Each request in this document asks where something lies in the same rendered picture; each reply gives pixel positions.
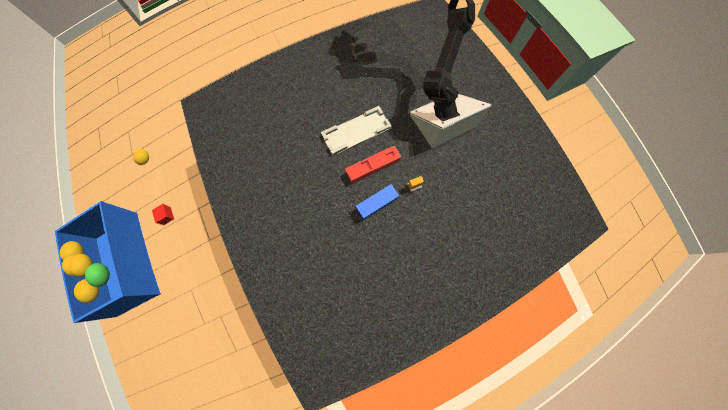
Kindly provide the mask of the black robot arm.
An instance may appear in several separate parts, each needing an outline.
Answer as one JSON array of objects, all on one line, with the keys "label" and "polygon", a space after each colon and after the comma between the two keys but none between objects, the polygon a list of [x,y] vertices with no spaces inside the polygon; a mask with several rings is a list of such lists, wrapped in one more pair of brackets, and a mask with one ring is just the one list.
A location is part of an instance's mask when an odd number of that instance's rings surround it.
[{"label": "black robot arm", "polygon": [[448,5],[448,34],[435,70],[427,71],[422,81],[425,94],[434,102],[435,116],[446,121],[460,116],[456,98],[458,90],[452,86],[451,70],[461,46],[463,35],[471,29],[475,21],[475,2],[465,0],[467,7],[458,8],[459,0],[450,0]]}]

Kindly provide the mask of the orange rectangular block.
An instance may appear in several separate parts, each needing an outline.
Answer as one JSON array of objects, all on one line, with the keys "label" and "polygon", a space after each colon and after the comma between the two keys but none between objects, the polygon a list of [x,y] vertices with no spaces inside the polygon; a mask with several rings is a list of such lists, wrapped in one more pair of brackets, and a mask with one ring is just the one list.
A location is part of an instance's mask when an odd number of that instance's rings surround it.
[{"label": "orange rectangular block", "polygon": [[413,189],[415,187],[422,185],[423,182],[424,182],[424,180],[421,176],[417,177],[417,178],[409,181],[409,187],[410,187],[410,189]]}]

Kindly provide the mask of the red long block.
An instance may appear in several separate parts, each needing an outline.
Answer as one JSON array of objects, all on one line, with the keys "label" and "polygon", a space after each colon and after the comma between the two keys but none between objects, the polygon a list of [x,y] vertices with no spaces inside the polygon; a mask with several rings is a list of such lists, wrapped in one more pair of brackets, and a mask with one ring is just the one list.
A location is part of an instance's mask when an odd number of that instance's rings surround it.
[{"label": "red long block", "polygon": [[373,157],[370,156],[346,168],[345,170],[349,180],[353,184],[398,162],[400,162],[400,155],[395,146],[392,146],[391,148]]}]

